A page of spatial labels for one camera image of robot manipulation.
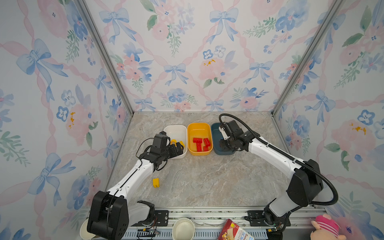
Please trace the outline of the dark teal plastic container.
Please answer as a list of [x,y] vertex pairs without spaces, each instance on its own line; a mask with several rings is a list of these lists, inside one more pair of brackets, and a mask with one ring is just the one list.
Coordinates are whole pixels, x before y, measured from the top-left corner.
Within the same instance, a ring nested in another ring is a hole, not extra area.
[[220,146],[220,140],[223,140],[223,136],[219,130],[219,126],[220,123],[213,123],[211,125],[214,152],[219,156],[233,155],[235,151],[225,152]]

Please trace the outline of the white plastic container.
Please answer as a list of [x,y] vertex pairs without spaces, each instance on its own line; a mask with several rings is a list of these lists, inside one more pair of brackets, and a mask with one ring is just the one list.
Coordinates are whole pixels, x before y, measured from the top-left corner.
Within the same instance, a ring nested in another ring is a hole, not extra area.
[[167,136],[171,140],[176,140],[177,142],[184,144],[183,154],[177,157],[172,158],[172,160],[182,159],[187,155],[188,152],[188,130],[187,127],[183,125],[169,125],[164,128],[164,132],[167,133]]

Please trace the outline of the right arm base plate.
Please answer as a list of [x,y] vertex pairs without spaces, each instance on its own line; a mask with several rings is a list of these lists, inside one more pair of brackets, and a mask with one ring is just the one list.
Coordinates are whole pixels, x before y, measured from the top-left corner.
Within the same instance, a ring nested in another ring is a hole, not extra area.
[[276,217],[273,213],[265,213],[265,211],[255,210],[247,211],[247,215],[244,219],[250,222],[252,227],[290,227],[291,222],[286,218],[286,215],[282,217]]

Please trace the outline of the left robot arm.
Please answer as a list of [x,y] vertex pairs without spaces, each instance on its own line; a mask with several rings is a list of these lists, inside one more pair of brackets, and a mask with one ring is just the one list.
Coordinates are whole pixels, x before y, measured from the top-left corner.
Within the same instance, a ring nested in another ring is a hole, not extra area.
[[109,190],[97,192],[92,201],[87,222],[90,234],[107,240],[120,240],[127,228],[135,224],[155,223],[155,206],[146,201],[129,205],[142,183],[154,172],[162,170],[169,159],[184,153],[186,145],[174,142],[166,132],[152,138],[152,144],[137,155],[134,167]]

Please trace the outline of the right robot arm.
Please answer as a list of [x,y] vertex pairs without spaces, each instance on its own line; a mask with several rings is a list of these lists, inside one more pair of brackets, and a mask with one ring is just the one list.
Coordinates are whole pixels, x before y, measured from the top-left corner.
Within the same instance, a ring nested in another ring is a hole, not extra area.
[[309,205],[331,206],[338,202],[339,194],[335,186],[320,171],[319,164],[313,160],[302,160],[281,150],[253,131],[238,117],[224,122],[219,116],[219,131],[223,138],[220,146],[227,152],[246,151],[266,160],[290,181],[287,190],[268,203],[261,219],[268,226],[287,225],[290,215]]

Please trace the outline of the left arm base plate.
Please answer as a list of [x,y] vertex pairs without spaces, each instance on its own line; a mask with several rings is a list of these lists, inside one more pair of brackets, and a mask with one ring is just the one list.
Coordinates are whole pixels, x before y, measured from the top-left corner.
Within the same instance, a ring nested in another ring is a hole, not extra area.
[[149,216],[144,220],[133,225],[133,227],[166,227],[169,222],[169,211],[155,210],[150,212]]

